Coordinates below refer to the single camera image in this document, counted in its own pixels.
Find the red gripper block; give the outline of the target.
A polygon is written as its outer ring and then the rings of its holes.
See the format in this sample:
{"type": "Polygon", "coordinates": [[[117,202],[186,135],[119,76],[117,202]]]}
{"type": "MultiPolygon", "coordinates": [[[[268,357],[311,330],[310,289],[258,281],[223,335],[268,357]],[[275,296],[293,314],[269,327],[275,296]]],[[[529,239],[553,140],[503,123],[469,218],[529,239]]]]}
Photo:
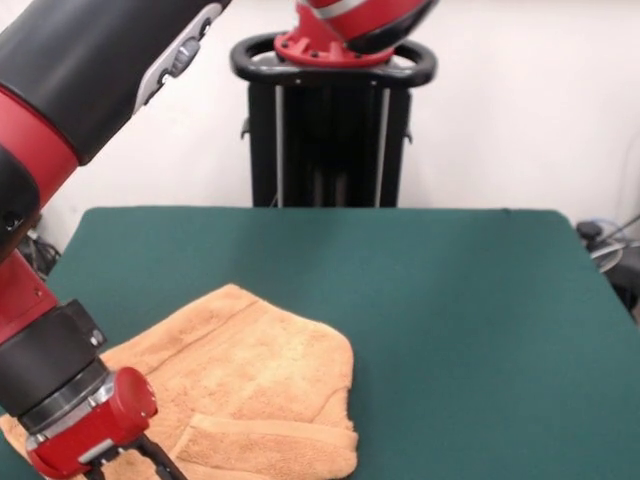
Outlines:
{"type": "Polygon", "coordinates": [[[105,480],[103,467],[135,441],[158,479],[187,480],[144,434],[157,412],[153,388],[132,367],[107,372],[90,386],[68,386],[25,416],[27,459],[47,479],[105,480]]]}

